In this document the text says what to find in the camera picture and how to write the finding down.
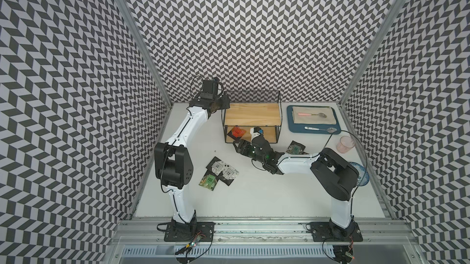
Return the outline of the red tea bag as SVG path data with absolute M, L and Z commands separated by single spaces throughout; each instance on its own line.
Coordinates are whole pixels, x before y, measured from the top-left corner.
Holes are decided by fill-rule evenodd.
M 226 136 L 233 141 L 238 141 L 241 140 L 243 136 L 245 136 L 246 132 L 247 131 L 245 129 L 238 126 L 234 126 L 228 131 Z

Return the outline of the green tea bag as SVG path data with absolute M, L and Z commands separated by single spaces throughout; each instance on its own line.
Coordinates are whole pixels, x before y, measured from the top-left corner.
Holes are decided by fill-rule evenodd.
M 292 141 L 288 146 L 286 153 L 290 155 L 304 155 L 306 146 L 299 142 Z
M 216 176 L 212 174 L 205 174 L 205 176 L 199 182 L 199 186 L 213 191 L 218 183 L 218 179 Z

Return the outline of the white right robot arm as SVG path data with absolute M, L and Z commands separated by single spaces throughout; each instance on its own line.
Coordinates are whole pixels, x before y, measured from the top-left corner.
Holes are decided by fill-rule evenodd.
M 302 174 L 314 176 L 331 197 L 329 231 L 334 238 L 348 238 L 357 227 L 352 215 L 353 192 L 359 172 L 331 148 L 313 155 L 291 155 L 274 151 L 263 134 L 251 141 L 233 142 L 237 153 L 261 164 L 273 175 Z

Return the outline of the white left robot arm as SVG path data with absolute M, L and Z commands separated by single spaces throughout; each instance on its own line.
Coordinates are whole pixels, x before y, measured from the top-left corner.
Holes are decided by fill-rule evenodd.
M 185 195 L 185 186 L 191 181 L 194 170 L 188 146 L 213 113 L 229 107 L 230 99 L 222 82 L 216 77 L 203 79 L 201 90 L 189 102 L 186 117 L 176 132 L 154 148 L 155 176 L 162 192 L 170 196 L 171 226 L 176 229 L 193 233 L 197 226 L 196 211 Z

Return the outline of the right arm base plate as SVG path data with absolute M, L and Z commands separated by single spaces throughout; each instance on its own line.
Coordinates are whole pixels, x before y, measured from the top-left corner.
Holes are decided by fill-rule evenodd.
M 359 225 L 354 220 L 352 220 L 346 228 L 342 228 L 332 221 L 310 222 L 307 226 L 314 242 L 323 242 L 326 240 L 337 242 L 363 242 L 364 240 Z

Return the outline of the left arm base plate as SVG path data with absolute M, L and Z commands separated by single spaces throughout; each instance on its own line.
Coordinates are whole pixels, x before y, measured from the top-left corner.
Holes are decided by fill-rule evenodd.
M 191 222 L 184 224 L 172 220 L 166 228 L 165 242 L 189 242 L 198 236 L 200 242 L 211 242 L 214 238 L 214 222 Z

